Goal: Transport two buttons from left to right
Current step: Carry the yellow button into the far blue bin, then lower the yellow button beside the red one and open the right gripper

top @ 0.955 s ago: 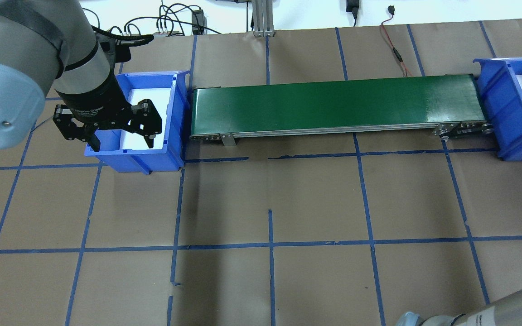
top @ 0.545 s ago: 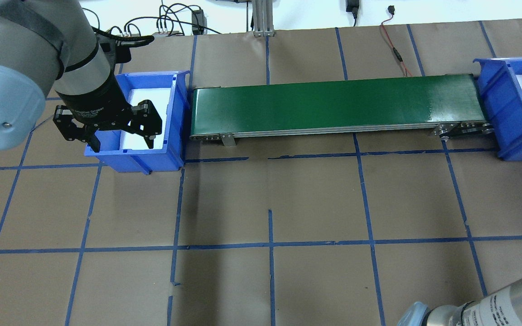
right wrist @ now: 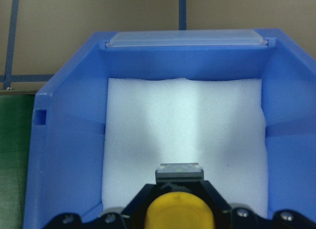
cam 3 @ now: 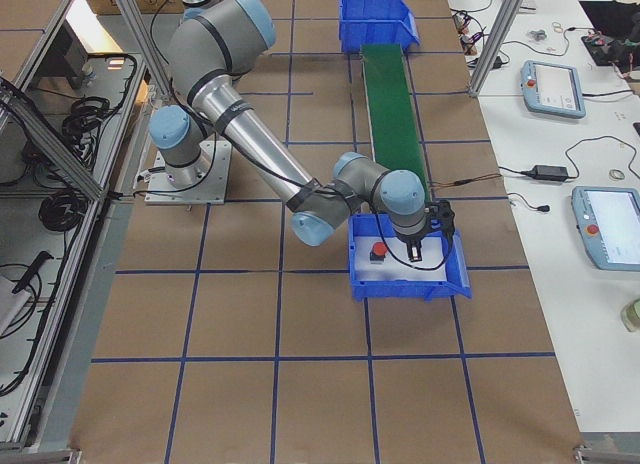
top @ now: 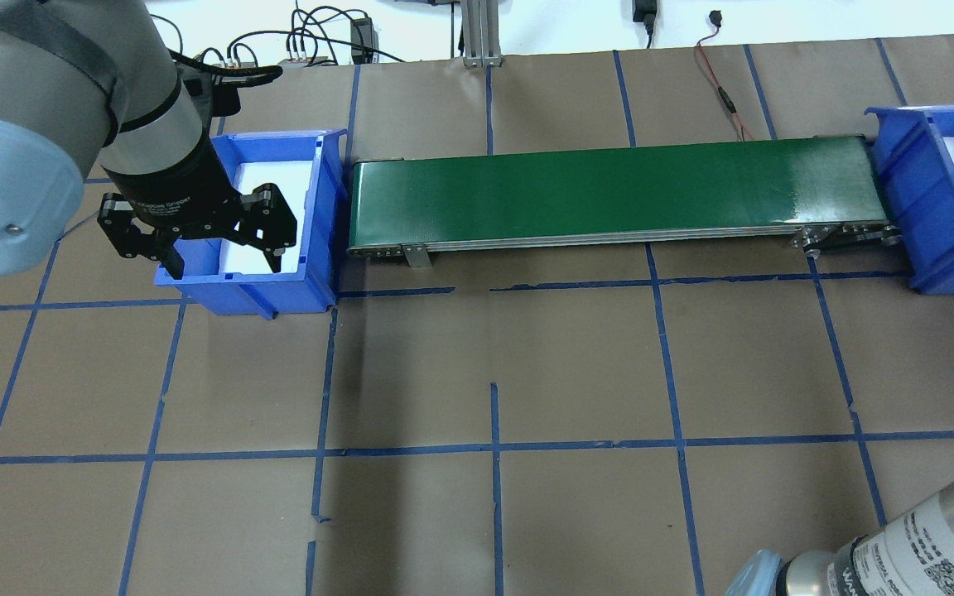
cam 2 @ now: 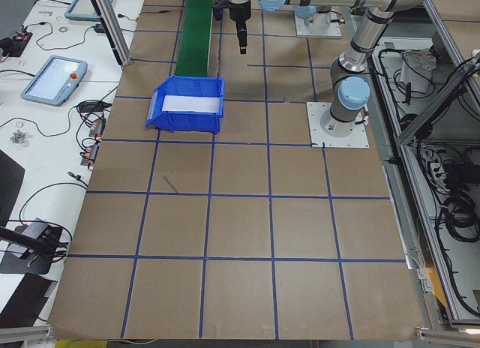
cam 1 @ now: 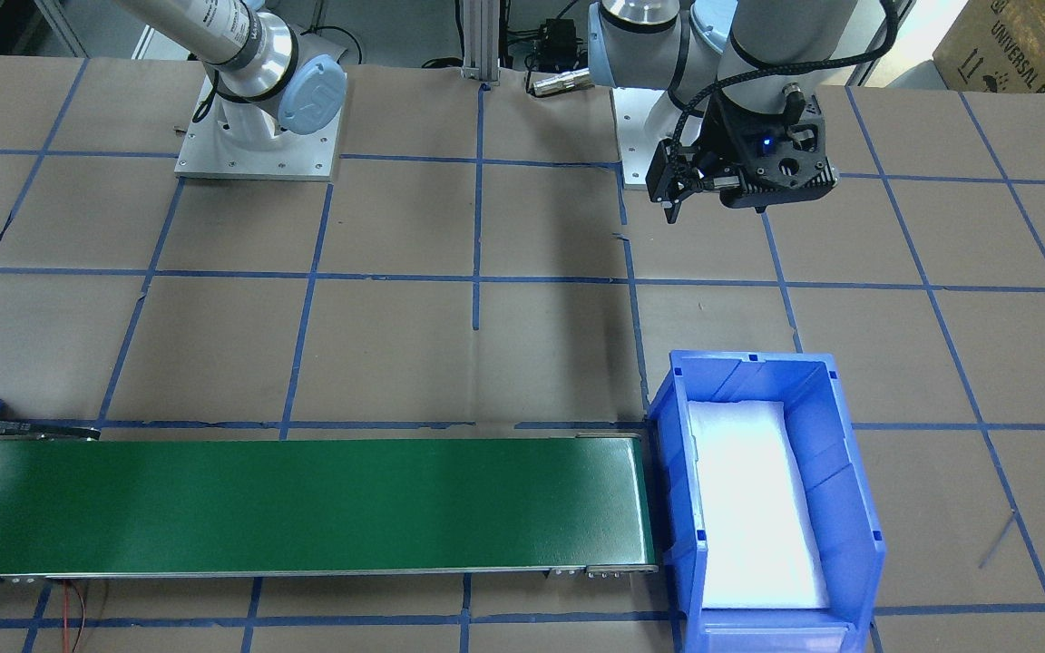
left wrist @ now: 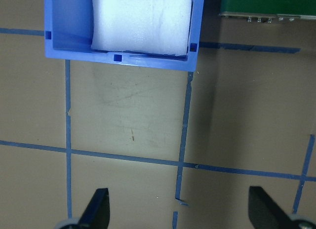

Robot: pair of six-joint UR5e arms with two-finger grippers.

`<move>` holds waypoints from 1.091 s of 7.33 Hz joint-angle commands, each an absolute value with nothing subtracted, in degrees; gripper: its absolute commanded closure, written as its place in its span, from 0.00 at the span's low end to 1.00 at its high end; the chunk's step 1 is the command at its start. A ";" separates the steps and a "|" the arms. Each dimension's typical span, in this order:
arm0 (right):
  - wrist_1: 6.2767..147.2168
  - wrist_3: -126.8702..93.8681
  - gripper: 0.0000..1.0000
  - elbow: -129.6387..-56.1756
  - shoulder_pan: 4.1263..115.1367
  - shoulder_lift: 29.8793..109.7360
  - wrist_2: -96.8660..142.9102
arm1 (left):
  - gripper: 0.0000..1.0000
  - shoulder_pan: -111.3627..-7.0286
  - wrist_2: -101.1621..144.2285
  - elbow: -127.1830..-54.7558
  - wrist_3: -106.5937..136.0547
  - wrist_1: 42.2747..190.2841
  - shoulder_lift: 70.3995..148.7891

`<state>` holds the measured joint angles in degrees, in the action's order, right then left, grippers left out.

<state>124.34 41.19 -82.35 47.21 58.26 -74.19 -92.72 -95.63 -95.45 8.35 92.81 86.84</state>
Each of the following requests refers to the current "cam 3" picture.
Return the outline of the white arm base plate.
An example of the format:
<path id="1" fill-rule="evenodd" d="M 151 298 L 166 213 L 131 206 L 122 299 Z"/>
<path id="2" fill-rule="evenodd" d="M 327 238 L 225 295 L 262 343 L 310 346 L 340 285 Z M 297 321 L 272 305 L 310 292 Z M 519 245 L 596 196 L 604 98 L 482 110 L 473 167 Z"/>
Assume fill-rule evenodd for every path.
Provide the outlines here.
<path id="1" fill-rule="evenodd" d="M 144 202 L 151 206 L 222 205 L 226 199 L 232 146 L 226 140 L 200 143 L 200 157 L 191 166 L 167 166 L 159 151 L 154 165 L 163 170 L 153 173 Z"/>

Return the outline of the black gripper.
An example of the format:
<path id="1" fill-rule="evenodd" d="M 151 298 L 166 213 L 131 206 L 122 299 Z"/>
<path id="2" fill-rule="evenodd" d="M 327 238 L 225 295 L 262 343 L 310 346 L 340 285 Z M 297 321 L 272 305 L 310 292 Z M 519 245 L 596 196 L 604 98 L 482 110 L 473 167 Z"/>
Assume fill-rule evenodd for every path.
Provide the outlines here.
<path id="1" fill-rule="evenodd" d="M 406 244 L 409 252 L 417 252 L 422 247 L 423 238 L 429 233 L 429 230 L 420 230 L 410 234 L 399 232 L 398 238 Z"/>

